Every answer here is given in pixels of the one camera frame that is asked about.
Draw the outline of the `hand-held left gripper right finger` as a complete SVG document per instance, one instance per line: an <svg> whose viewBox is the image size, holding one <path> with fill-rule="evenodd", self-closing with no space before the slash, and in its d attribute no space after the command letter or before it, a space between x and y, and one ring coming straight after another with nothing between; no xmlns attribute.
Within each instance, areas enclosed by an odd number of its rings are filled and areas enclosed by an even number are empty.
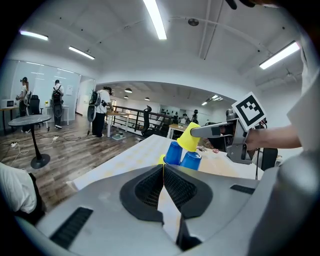
<svg viewBox="0 0 320 256"><path fill-rule="evenodd" d="M164 165L164 230L171 235L165 256L246 256L254 224L241 211L258 181Z"/></svg>

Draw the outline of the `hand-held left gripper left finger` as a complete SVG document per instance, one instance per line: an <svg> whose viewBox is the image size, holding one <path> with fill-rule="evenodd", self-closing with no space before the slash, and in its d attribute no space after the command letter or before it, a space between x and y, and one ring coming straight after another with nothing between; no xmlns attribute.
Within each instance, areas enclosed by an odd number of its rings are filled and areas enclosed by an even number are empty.
<svg viewBox="0 0 320 256"><path fill-rule="evenodd" d="M161 165L103 178L46 214L37 229L80 256L176 256L158 211Z"/></svg>

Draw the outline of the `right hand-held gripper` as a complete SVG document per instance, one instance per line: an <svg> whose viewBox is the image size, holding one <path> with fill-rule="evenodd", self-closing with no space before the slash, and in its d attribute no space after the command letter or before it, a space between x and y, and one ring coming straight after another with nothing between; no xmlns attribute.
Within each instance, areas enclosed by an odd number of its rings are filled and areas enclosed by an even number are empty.
<svg viewBox="0 0 320 256"><path fill-rule="evenodd" d="M226 146L227 157L234 163L249 165L246 140L250 129L266 117L265 110L253 92L249 92L226 111L226 121L192 128L190 134L197 138L233 137Z"/></svg>

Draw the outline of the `person's right hand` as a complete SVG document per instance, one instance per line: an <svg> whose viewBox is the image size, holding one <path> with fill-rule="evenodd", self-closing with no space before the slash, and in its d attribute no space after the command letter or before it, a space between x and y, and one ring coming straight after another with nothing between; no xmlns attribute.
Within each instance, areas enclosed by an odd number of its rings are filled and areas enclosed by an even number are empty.
<svg viewBox="0 0 320 256"><path fill-rule="evenodd" d="M245 143L248 151L261 148L261 131L259 129L251 129L247 135Z"/></svg>

